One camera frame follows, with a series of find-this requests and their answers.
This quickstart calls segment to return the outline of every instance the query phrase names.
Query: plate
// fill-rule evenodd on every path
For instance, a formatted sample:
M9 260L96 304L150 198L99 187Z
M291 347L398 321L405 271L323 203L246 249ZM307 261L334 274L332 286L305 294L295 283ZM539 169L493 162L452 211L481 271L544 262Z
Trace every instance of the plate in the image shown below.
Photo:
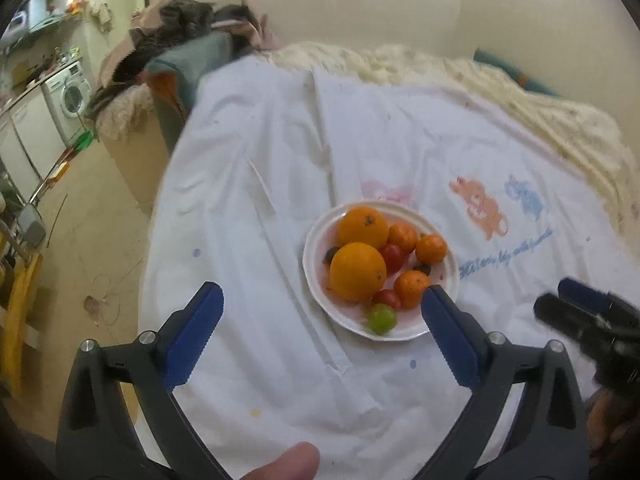
M347 212L356 206L369 206L380 211L389 222L407 222L419 233L440 234L431 223L415 211L393 202L365 200L341 205L328 211L313 225L306 236L305 249L302 254L302 266L306 282L311 294L328 316L341 327L374 341L409 341L429 331L420 308L412 308L398 312L398 325L385 335L377 335L366 326L363 306L368 302L351 303L345 301L328 288L329 269L322 260L324 255L334 247L337 241L338 222ZM388 277L384 288L393 288L396 277L405 270L412 269L417 263L415 253L409 257L404 267ZM431 267L431 281L441 285L449 297L456 301L460 280L458 264L455 257L449 254L443 262Z

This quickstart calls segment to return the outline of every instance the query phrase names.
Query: beige floor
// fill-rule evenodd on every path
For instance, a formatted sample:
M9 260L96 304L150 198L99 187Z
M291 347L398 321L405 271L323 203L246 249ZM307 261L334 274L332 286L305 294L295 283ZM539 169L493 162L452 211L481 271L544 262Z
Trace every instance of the beige floor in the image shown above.
M50 231L30 322L42 334L40 351L27 347L24 396L9 409L21 427L55 439L60 405L78 345L130 342L138 326L138 285L145 265L148 217L140 212L102 144L72 162L40 203ZM92 295L106 300L96 322L83 307ZM127 402L135 406L132 390Z

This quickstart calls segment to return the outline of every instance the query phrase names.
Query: small orange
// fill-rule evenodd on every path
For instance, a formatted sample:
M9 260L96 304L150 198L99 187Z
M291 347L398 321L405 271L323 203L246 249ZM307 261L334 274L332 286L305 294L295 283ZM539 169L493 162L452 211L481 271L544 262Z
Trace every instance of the small orange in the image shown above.
M399 222L389 228L388 243L400 247L404 254L411 254L418 243L418 233L411 224Z
M415 257L425 265L439 264L447 256L449 247L439 235L425 235L415 247Z
M417 306L422 299L422 293L431 285L431 280L419 270L408 270L396 278L394 292L400 298L402 308L408 310Z
M338 240L343 244L362 242L379 249L386 244L387 238L389 224L372 207L354 207L338 224Z
M385 261L370 245L346 244L331 260L329 284L344 300L368 300L383 287L385 280Z

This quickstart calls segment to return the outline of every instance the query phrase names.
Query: teal fabric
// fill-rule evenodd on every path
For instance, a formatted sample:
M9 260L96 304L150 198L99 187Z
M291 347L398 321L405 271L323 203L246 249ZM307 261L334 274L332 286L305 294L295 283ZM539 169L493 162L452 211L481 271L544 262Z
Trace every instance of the teal fabric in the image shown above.
M148 77L165 73L176 73L175 95L188 116L196 101L198 83L205 74L231 62L233 45L228 32L212 32L197 40L170 48L149 61L145 70ZM154 95L154 107L164 142L169 153L174 150L180 137L184 121L171 105Z
M529 79L529 77L518 67L513 66L512 64L506 62L503 59L500 59L497 56L494 56L494 54L478 49L474 54L474 61L503 69L507 73L507 75L519 85L521 85L521 81L524 80L524 86L521 86L528 92L536 92L538 94L549 95L552 97L560 97L551 88L543 85L540 81Z

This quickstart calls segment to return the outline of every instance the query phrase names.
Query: blue bear print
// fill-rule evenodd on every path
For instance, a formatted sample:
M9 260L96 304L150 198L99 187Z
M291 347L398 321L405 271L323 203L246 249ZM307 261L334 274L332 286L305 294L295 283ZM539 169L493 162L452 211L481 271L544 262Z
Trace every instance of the blue bear print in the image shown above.
M519 200L524 214L532 214L536 222L540 220L540 213L545 208L540 196L529 188L528 182L520 182L513 175L509 175L509 181L504 184L507 196L512 200Z

